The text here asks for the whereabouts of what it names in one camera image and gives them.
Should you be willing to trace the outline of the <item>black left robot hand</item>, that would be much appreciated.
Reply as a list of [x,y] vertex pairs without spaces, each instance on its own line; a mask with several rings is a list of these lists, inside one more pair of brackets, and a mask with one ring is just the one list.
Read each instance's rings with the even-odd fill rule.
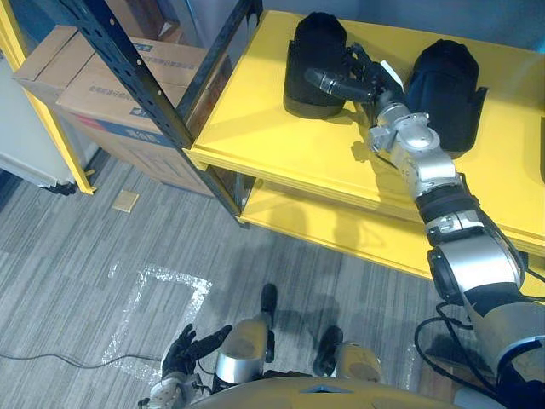
[[231,325],[225,325],[219,331],[197,340],[193,325],[188,324],[171,343],[162,361],[162,379],[174,372],[192,375],[197,361],[216,351],[226,340],[231,330]]

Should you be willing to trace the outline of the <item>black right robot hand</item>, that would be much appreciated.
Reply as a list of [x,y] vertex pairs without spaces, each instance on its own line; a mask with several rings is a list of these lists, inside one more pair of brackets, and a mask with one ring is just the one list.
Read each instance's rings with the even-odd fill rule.
[[308,68],[305,80],[325,94],[346,101],[377,106],[406,103],[401,79],[385,60],[372,60],[360,43],[353,43],[348,50],[352,57],[351,77]]

